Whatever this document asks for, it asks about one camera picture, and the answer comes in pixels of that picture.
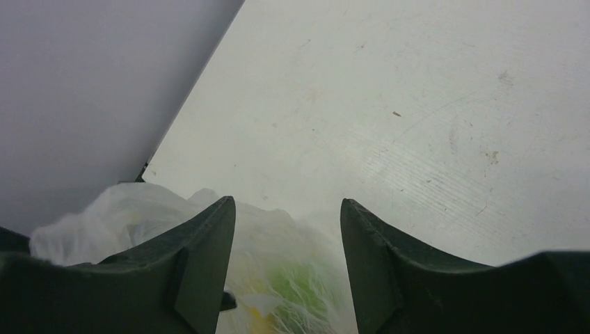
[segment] green vegetable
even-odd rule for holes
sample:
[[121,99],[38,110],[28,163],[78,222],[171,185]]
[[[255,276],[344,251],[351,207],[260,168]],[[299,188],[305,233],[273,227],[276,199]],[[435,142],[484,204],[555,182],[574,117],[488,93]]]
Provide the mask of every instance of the green vegetable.
[[273,294],[285,301],[274,312],[273,325],[293,334],[330,333],[327,304],[339,305],[339,294],[327,277],[315,266],[301,263],[283,264],[267,273]]

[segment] stain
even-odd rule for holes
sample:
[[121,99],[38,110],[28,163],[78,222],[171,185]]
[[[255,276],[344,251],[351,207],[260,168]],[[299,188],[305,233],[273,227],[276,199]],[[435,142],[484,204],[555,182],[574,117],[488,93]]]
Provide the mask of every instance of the stain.
[[486,155],[486,158],[488,158],[488,162],[491,165],[498,165],[498,159],[497,159],[497,155],[498,155],[498,151],[492,151],[492,152],[484,152],[482,151],[481,153],[484,153],[484,155]]
[[508,86],[512,86],[512,79],[513,78],[508,74],[508,70],[505,70],[502,73],[500,73],[500,75],[498,75],[498,80],[500,80],[501,83]]
[[309,102],[315,103],[317,101],[317,99],[319,99],[320,97],[321,97],[321,94],[317,90],[310,88],[310,91],[308,93],[308,101]]
[[365,48],[365,45],[367,45],[367,42],[366,42],[366,41],[365,41],[365,42],[363,42],[361,45],[357,45],[357,47],[356,47],[356,51],[354,51],[354,53],[357,53],[357,52],[359,52],[360,50],[364,49],[364,48]]

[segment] white plastic bag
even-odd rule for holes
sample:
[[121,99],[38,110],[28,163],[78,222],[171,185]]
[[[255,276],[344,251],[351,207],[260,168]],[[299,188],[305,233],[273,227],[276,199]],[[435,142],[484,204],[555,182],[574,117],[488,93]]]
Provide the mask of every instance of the white plastic bag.
[[[82,213],[33,231],[31,254],[59,265],[98,263],[218,199],[209,189],[185,200],[153,184],[112,186]],[[342,249],[287,212],[240,202],[236,209],[226,286],[238,308],[219,315],[217,333],[356,333]]]

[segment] scratch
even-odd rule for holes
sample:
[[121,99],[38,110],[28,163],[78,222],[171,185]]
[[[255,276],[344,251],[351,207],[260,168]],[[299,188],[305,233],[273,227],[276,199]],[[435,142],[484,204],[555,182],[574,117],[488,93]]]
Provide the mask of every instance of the scratch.
[[428,78],[430,78],[430,82],[434,82],[432,79],[432,74],[430,73],[430,65],[426,65],[426,73],[428,73]]
[[364,19],[360,20],[358,23],[365,23],[367,20],[373,18],[373,14],[368,14],[367,16],[365,16]]
[[305,43],[303,43],[302,45],[300,45],[297,49],[300,49],[301,50],[304,46],[310,44],[311,41],[312,40],[308,38],[308,40],[306,40]]
[[438,306],[438,308],[440,308],[440,313],[445,313],[445,310],[443,309],[443,303],[440,301],[440,299],[433,296],[428,289],[426,289],[426,293],[428,294],[428,297],[430,297],[430,299],[432,299],[432,301]]
[[474,217],[479,216],[479,214],[482,213],[482,212],[484,212],[484,210],[487,209],[487,208],[488,208],[488,201],[486,201],[486,206],[483,209],[481,209],[479,212],[477,212],[477,214]]
[[531,184],[533,181],[536,181],[536,180],[538,180],[538,179],[540,179],[542,177],[547,177],[547,176],[552,176],[554,178],[554,180],[555,180],[555,178],[556,178],[555,177],[555,173],[557,173],[557,172],[559,172],[559,169],[554,169],[554,170],[551,170],[548,173],[543,173],[543,174],[540,174],[540,175],[537,175],[537,176],[533,176],[530,179],[528,179],[523,185]]
[[332,2],[330,2],[328,10],[326,11],[326,14],[329,14],[331,10],[332,10]]
[[525,153],[523,154],[523,156],[520,158],[520,161],[518,162],[518,165],[521,166],[523,164],[523,160],[525,160],[525,157],[527,156],[527,154],[529,154],[529,151],[531,150],[533,144],[535,144],[536,142],[536,137],[539,135],[539,131],[540,130],[536,130],[535,135],[533,137],[533,140],[531,141],[531,143],[529,144],[529,146],[527,147]]
[[430,118],[432,115],[434,115],[435,113],[443,110],[444,108],[447,108],[448,106],[455,104],[457,102],[461,102],[465,99],[467,99],[469,96],[474,95],[475,93],[477,93],[478,91],[476,90],[475,92],[471,92],[463,97],[460,97],[456,100],[453,100],[445,105],[443,105],[440,108],[437,108],[435,110],[433,110],[432,112],[430,112],[428,115],[424,116],[423,118],[420,118],[416,123],[414,123],[411,127],[409,127],[408,129],[406,129],[406,131],[402,132],[398,137],[396,137],[396,139],[393,140],[392,143],[395,143],[396,141],[398,141],[401,137],[403,137],[405,134],[407,134],[409,131],[411,131],[412,129],[414,129],[415,127],[417,127],[418,125],[420,125],[420,123],[424,122],[427,118]]

